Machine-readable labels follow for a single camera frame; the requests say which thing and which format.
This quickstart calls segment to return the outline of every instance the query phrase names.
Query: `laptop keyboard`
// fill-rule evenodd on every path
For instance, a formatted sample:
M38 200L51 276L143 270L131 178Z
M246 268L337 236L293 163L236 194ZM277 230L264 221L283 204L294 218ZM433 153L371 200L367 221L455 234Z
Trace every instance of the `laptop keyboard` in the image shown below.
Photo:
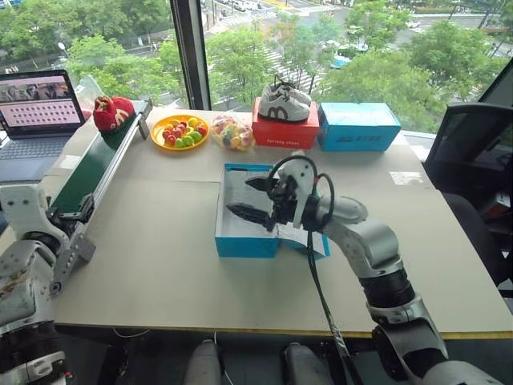
M58 136L42 139L10 140L0 149L0 160L59 156L68 139L70 139L68 136Z

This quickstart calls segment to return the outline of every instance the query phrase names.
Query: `white sneaker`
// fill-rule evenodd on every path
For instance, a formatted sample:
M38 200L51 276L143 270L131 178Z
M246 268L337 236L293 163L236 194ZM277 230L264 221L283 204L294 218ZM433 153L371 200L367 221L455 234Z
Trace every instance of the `white sneaker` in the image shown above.
M287 91L276 94L264 92L258 105L258 115L282 122L302 122L308 119L310 107L298 102Z
M280 91L287 91L290 96L292 96L299 103L306 104L309 106L312 103L312 98L303 91L299 91L296 89L296 85L294 83L288 83L281 80L278 75L274 75L274 85L271 86L267 84L264 87L264 92L268 92L270 94L276 94Z

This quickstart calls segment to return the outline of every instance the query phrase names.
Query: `red stuffed toy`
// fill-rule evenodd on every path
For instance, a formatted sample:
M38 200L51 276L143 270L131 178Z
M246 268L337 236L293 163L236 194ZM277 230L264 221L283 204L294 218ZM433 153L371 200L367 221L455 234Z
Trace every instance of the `red stuffed toy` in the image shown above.
M93 118L102 133L116 132L123 123L134 115L134 105L129 99L100 96L95 100Z

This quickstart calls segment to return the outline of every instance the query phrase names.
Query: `yellow plate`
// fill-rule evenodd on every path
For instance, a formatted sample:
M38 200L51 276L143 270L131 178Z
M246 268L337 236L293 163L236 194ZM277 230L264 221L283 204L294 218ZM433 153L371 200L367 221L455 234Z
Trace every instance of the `yellow plate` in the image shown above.
M207 128L207 134L203 138L201 138L201 140L198 143L194 143L192 146L189 146L189 147L175 148L175 147L171 146L170 144L166 143L166 141L162 137L162 132L164 132L166 125L168 125L172 120L179 120L180 122L187 122L191 118L198 119L205 126L205 128ZM187 151L187 150L192 150L193 148L197 148L201 144L203 144L203 142L207 139L209 133L210 133L210 128L208 127L207 122L205 122L200 117L193 116L193 115L173 115L173 116L164 118L162 120L159 120L157 123L155 123L155 125L151 129L150 135L151 135L151 139L155 142L155 144L161 148L164 148L166 150L171 150L171 151Z

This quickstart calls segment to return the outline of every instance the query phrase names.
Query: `laptop screen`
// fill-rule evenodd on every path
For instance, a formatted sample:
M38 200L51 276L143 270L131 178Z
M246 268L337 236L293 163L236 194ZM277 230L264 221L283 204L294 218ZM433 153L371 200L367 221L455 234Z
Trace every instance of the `laptop screen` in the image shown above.
M82 112L64 71L0 75L0 124L11 137L73 132Z

